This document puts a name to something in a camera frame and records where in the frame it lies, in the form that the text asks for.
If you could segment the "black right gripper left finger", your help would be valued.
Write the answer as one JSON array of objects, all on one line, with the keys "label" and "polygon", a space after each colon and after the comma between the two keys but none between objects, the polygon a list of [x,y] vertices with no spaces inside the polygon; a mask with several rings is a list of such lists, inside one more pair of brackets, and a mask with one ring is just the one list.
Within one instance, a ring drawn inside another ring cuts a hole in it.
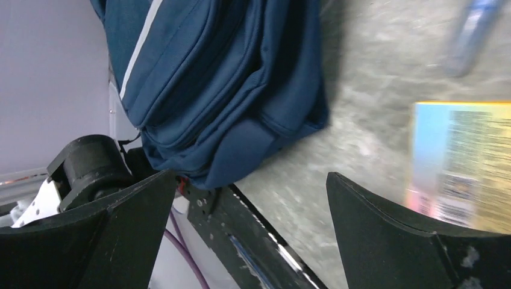
[{"label": "black right gripper left finger", "polygon": [[162,171],[78,208],[1,229],[2,288],[147,288],[174,200]]}]

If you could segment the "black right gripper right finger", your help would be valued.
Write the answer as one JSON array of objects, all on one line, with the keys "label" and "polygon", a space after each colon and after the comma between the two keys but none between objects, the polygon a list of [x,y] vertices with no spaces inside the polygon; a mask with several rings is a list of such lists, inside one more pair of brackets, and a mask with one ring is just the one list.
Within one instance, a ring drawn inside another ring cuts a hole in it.
[{"label": "black right gripper right finger", "polygon": [[509,288],[510,236],[435,220],[337,172],[326,189],[350,288]]}]

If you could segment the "colourful crayon box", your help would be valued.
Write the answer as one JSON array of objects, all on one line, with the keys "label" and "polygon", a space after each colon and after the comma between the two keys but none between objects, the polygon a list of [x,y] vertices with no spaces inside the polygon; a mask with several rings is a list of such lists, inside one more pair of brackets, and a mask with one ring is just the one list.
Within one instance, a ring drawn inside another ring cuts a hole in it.
[{"label": "colourful crayon box", "polygon": [[404,204],[480,231],[510,232],[510,103],[417,102]]}]

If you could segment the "navy blue student backpack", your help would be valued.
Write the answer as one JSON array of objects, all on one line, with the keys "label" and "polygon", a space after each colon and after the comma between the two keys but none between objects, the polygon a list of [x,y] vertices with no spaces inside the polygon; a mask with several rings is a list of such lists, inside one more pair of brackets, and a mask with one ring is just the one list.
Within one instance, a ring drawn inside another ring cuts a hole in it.
[{"label": "navy blue student backpack", "polygon": [[325,127],[319,1],[92,1],[155,170],[232,184]]}]

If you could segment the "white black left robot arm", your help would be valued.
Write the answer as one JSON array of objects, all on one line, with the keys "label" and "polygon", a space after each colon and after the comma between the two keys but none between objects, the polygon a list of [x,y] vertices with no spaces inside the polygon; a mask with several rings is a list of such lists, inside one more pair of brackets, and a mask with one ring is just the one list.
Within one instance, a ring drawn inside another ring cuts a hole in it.
[{"label": "white black left robot arm", "polygon": [[130,143],[97,134],[67,144],[47,167],[35,198],[12,210],[12,228],[88,204],[155,174],[142,148],[126,150]]}]

